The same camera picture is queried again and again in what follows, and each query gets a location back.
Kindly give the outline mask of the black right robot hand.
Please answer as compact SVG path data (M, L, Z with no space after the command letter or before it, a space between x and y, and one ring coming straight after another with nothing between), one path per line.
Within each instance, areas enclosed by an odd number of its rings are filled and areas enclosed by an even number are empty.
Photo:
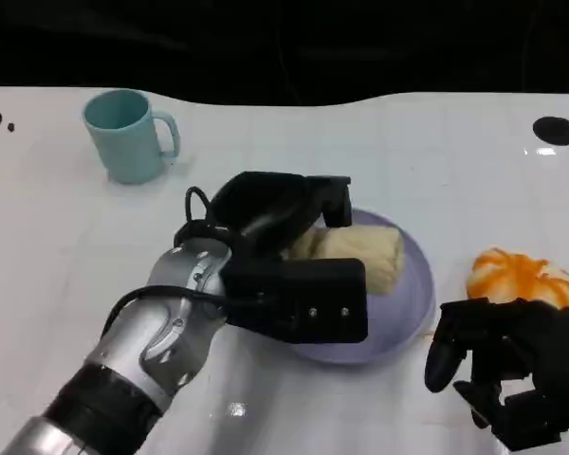
M424 380L452 385L474 424L510 451L558 443L569 430L569 307L486 298L441 305Z

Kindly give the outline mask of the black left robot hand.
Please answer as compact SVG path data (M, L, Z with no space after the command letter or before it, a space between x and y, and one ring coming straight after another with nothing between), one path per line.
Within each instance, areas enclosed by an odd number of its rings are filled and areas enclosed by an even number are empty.
M255 257L288 249L316 222L352 225L351 178L276 172L242 172L211 200L218 225L241 235Z

